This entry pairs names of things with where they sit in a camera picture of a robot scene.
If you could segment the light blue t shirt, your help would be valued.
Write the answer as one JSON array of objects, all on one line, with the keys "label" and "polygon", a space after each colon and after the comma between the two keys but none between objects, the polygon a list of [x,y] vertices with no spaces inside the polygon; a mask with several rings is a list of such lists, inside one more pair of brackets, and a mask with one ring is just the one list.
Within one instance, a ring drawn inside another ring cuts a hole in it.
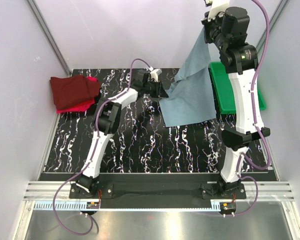
[{"label": "light blue t shirt", "polygon": [[214,94],[209,74],[211,56],[202,29],[182,67],[159,101],[167,128],[202,123],[216,117]]}]

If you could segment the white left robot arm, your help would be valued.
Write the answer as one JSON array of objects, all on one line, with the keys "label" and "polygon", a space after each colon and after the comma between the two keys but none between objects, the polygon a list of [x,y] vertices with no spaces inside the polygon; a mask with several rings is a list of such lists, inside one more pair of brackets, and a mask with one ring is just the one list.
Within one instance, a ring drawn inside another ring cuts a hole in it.
[{"label": "white left robot arm", "polygon": [[161,74],[160,68],[140,69],[129,87],[113,97],[99,100],[94,114],[93,137],[87,160],[75,182],[71,184],[71,193],[83,194],[87,198],[93,198],[99,193],[101,162],[108,142],[119,128],[122,110],[144,95],[167,98],[168,94],[160,80]]}]

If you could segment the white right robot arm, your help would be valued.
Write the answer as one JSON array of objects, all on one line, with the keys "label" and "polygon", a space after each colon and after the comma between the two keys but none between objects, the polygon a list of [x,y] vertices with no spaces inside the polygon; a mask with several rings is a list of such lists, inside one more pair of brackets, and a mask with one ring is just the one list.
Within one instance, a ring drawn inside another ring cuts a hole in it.
[{"label": "white right robot arm", "polygon": [[201,21],[204,40],[214,44],[230,80],[235,102],[236,125],[224,129],[225,160],[216,184],[208,191],[213,196],[232,197],[240,192],[241,168],[249,144],[270,135],[260,114],[257,90],[259,66],[256,48],[246,42],[250,17],[246,9],[230,6],[227,0],[207,3],[211,7]]}]

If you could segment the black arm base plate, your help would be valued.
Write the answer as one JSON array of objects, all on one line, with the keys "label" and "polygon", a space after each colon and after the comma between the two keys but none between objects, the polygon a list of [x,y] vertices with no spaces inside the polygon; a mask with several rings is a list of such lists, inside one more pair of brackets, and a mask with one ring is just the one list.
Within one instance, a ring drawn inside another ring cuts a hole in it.
[{"label": "black arm base plate", "polygon": [[186,196],[204,200],[226,199],[245,200],[247,198],[243,184],[234,190],[221,192],[215,182],[100,182],[89,193],[72,183],[71,199],[114,199],[123,196]]}]

